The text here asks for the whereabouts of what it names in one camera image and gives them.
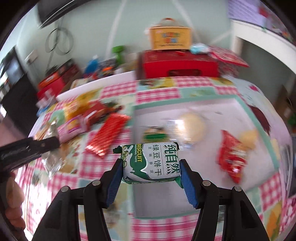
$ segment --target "green biscuit wrapper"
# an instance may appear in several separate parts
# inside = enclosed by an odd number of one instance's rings
[[[176,181],[181,171],[176,142],[121,145],[113,149],[123,160],[123,181],[128,184]]]

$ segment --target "green toy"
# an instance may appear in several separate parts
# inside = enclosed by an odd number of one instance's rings
[[[117,65],[121,65],[124,64],[124,60],[123,60],[123,56],[121,54],[121,52],[124,51],[124,46],[120,45],[120,46],[116,46],[112,48],[112,53],[116,54],[116,61],[117,61]]]

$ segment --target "snack package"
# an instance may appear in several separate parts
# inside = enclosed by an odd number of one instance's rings
[[[51,123],[43,139],[53,136],[58,136],[56,120]],[[48,173],[49,179],[51,179],[52,176],[63,166],[65,158],[62,156],[62,154],[63,153],[60,149],[55,149],[41,155],[42,163],[46,172]]]
[[[64,143],[73,137],[86,132],[86,124],[82,115],[78,115],[57,128],[59,142]]]
[[[93,107],[88,109],[83,114],[84,122],[87,126],[87,129],[89,130],[90,127],[98,122],[103,115],[105,115],[108,112],[108,109],[100,102],[97,102],[94,104]]]
[[[228,172],[235,183],[242,178],[242,169],[247,164],[247,147],[228,131],[222,130],[222,147],[219,150],[218,164]]]
[[[178,142],[182,149],[191,147],[204,138],[206,124],[200,115],[190,111],[180,115],[176,120],[168,120],[166,129],[170,140]]]
[[[143,133],[144,143],[167,142],[167,141],[169,141],[169,137],[166,134],[164,127],[149,126],[145,128],[145,131]]]
[[[74,89],[78,86],[87,84],[88,82],[89,82],[88,78],[74,80],[73,83],[71,84],[70,90]]]
[[[257,129],[244,131],[239,135],[239,141],[248,149],[255,149],[258,140]]]
[[[123,180],[137,184],[180,179],[178,150],[176,142],[155,142],[118,146],[113,153],[121,154]]]
[[[101,129],[88,142],[85,149],[101,158],[104,157],[110,145],[129,119],[130,117],[127,115],[111,113]]]
[[[202,44],[202,43],[194,43],[190,47],[190,52],[192,54],[209,53],[210,48],[209,48],[209,46]]]
[[[34,136],[34,139],[37,141],[43,140],[44,135],[46,134],[49,127],[50,123],[47,121],[40,127],[39,131],[37,131],[37,133]]]
[[[78,115],[84,114],[91,106],[88,102],[74,100],[64,107],[66,121],[73,119]]]

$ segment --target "wall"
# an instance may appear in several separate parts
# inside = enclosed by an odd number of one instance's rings
[[[241,57],[250,67],[241,68],[239,78],[258,86],[271,103],[276,101],[282,85],[292,85],[294,73],[267,51],[244,41]]]
[[[194,41],[229,48],[227,11],[227,0],[93,0],[65,16],[63,26],[72,33],[74,47],[66,56],[54,54],[52,65],[74,58],[84,68],[95,54],[102,58],[112,57],[111,48],[117,45],[125,45],[128,53],[149,49],[145,29],[166,17],[192,27]],[[38,29],[37,9],[33,8],[17,25],[18,30],[11,34],[9,43],[0,52],[0,59],[15,44],[22,60],[37,49],[39,57],[27,69],[33,81],[38,83],[44,77],[50,56],[45,52],[45,41],[54,28],[55,23]]]

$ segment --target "round bread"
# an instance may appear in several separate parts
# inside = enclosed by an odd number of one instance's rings
[[[185,144],[199,142],[204,138],[206,125],[198,114],[187,112],[181,115],[179,120],[183,123],[182,128],[179,128],[179,133]]]

